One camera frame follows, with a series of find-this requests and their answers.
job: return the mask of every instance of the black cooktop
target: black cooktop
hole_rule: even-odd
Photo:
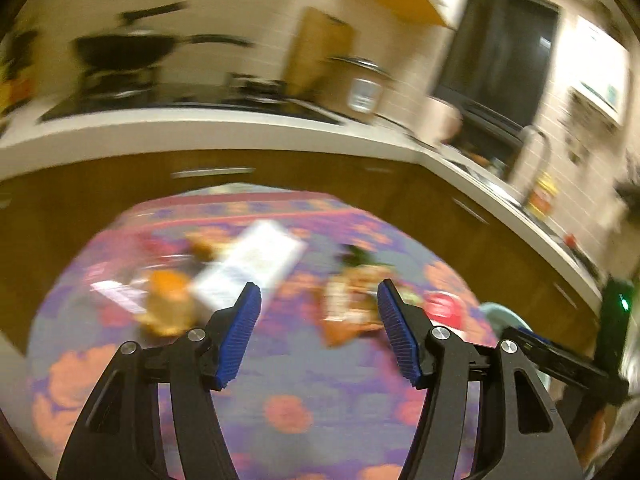
[[[40,121],[62,119],[78,114],[140,108],[215,108],[217,110],[259,112],[329,124],[341,124],[339,120],[322,112],[311,110],[295,101],[256,103],[239,98],[225,99],[224,94],[224,89],[219,86],[180,83],[160,83],[149,92],[140,92],[121,98],[87,98],[78,93],[46,112],[40,117]]]

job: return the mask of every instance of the purple tablecloth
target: purple tablecloth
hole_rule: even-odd
[[[123,240],[131,235],[152,235],[168,252],[181,253],[185,232],[208,227],[232,239],[259,218],[277,220],[308,247],[266,306],[238,378],[213,394],[240,478],[396,480],[425,392],[412,389],[393,354],[375,339],[325,348],[314,323],[312,290],[338,271],[340,244],[374,251],[419,294],[444,290],[459,295],[465,303],[466,338],[489,346],[495,339],[475,297],[443,261],[378,218],[313,193],[170,197],[133,208],[94,237],[60,276],[31,330],[33,417],[54,450],[62,452],[118,345],[129,339],[158,344],[138,331],[127,312],[89,290],[88,270],[126,261]],[[180,479],[167,388],[161,388],[159,399],[169,473]],[[470,399],[460,477],[470,469],[477,425],[473,389]]]

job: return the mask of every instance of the silver bolt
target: silver bolt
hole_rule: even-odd
[[[120,345],[120,352],[122,352],[124,355],[133,354],[133,352],[136,351],[136,348],[138,348],[138,346],[136,345],[135,341],[127,341],[126,343],[122,343],[122,345]]]
[[[193,330],[189,330],[189,333],[187,334],[187,337],[191,341],[202,341],[204,339],[204,336],[206,336],[206,335],[207,334],[204,332],[203,329],[194,328]]]
[[[507,352],[507,354],[515,354],[516,350],[518,349],[518,345],[516,345],[516,343],[514,343],[513,341],[505,339],[500,343],[500,348]]]
[[[447,330],[443,326],[437,326],[433,330],[431,330],[431,335],[433,335],[436,339],[445,340],[449,339],[451,332],[449,332],[449,330]]]

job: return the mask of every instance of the cutting board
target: cutting board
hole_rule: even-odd
[[[314,7],[307,7],[291,44],[284,71],[287,94],[311,97],[326,70],[325,60],[331,56],[348,56],[355,37],[356,31],[348,23]]]

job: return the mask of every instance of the black frying pan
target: black frying pan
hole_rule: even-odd
[[[185,3],[179,2],[153,9],[123,12],[120,14],[122,25],[118,28],[76,38],[74,40],[76,53],[85,64],[96,70],[137,70],[157,63],[181,43],[254,45],[246,38],[238,36],[196,34],[181,37],[133,26],[134,22],[140,18],[166,14],[185,7]]]

